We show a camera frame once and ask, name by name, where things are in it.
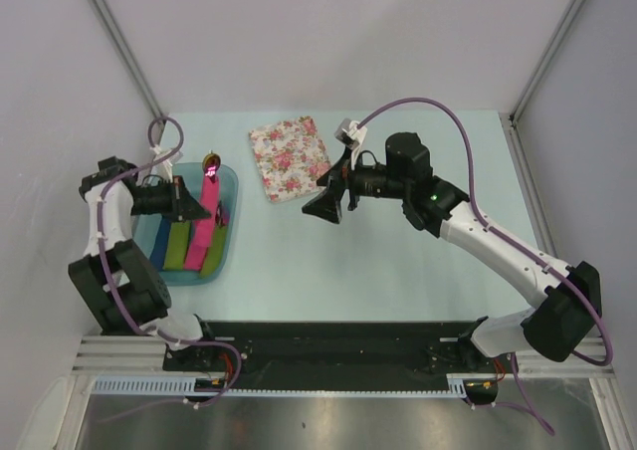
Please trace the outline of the iridescent rainbow spoon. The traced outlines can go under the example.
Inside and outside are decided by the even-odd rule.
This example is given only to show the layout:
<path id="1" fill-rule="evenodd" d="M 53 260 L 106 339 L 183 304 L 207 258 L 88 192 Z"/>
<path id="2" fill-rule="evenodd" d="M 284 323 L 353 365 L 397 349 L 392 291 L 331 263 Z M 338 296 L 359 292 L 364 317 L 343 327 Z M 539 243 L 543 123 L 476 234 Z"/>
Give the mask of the iridescent rainbow spoon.
<path id="1" fill-rule="evenodd" d="M 209 152 L 202 160 L 202 170 L 204 176 L 212 182 L 215 182 L 220 165 L 220 156 L 217 153 Z"/>

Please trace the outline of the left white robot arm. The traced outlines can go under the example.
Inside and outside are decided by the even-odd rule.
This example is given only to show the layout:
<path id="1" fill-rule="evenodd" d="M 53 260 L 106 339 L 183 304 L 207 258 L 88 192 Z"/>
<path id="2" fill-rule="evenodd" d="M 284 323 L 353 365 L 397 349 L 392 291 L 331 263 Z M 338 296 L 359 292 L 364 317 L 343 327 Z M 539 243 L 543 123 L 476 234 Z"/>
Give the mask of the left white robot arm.
<path id="1" fill-rule="evenodd" d="M 112 156 L 84 177 L 80 195 L 89 206 L 89 242 L 68 266 L 69 277 L 106 336 L 163 338 L 196 368 L 213 367 L 219 344 L 203 335 L 194 315 L 173 313 L 167 285 L 132 236 L 132 218 L 161 215 L 174 223 L 210 218 L 211 212 L 175 175 L 151 185 L 137 183 L 135 165 Z"/>

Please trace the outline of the magenta paper napkin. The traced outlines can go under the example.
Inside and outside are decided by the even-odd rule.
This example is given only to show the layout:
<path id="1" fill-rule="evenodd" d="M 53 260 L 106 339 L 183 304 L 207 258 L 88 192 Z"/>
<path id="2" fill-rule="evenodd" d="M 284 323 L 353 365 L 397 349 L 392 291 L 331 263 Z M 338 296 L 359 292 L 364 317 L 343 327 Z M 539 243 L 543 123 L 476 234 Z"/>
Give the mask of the magenta paper napkin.
<path id="1" fill-rule="evenodd" d="M 219 189 L 219 178 L 205 174 L 202 181 L 200 204 L 211 213 L 211 217 L 194 222 L 194 234 L 190 240 L 184 261 L 184 269 L 187 271 L 199 271 L 202 268 L 208 249 L 213 241 L 219 203 Z"/>

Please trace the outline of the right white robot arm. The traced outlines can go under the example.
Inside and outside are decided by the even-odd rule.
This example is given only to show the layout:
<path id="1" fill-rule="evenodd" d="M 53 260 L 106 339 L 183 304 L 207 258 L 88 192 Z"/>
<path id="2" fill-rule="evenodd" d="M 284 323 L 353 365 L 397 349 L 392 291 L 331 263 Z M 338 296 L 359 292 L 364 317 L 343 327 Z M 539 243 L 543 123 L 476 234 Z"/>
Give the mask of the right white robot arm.
<path id="1" fill-rule="evenodd" d="M 570 266 L 489 223 L 467 193 L 435 175 L 429 149 L 417 134 L 390 135 L 385 157 L 366 165 L 348 145 L 318 180 L 321 192 L 303 213 L 337 224 L 344 195 L 350 210 L 362 197 L 397 199 L 416 230 L 463 249 L 512 285 L 528 309 L 471 324 L 459 338 L 459 359 L 467 369 L 482 371 L 496 356 L 522 350 L 556 362 L 574 355 L 601 314 L 598 271 L 586 262 Z"/>

